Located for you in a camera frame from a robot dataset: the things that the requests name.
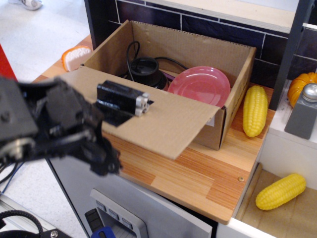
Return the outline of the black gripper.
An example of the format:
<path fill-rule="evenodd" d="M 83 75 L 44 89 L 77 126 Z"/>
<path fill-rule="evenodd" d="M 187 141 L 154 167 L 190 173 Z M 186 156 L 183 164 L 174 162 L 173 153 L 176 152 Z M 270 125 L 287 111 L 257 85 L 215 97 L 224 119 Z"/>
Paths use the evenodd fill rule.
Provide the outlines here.
<path fill-rule="evenodd" d="M 100 176 L 120 173 L 120 152 L 102 137 L 101 112 L 69 84 L 60 78 L 22 84 L 22 96 L 38 129 L 27 145 L 30 159 L 69 155 L 90 161 Z"/>

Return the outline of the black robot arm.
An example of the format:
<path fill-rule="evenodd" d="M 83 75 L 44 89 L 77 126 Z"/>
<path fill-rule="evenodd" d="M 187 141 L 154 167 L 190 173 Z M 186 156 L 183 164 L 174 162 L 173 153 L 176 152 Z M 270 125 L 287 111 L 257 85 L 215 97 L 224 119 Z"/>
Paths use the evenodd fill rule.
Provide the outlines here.
<path fill-rule="evenodd" d="M 38 159 L 79 159 L 101 176 L 121 169 L 120 153 L 102 135 L 103 114 L 55 78 L 0 80 L 0 166 Z"/>

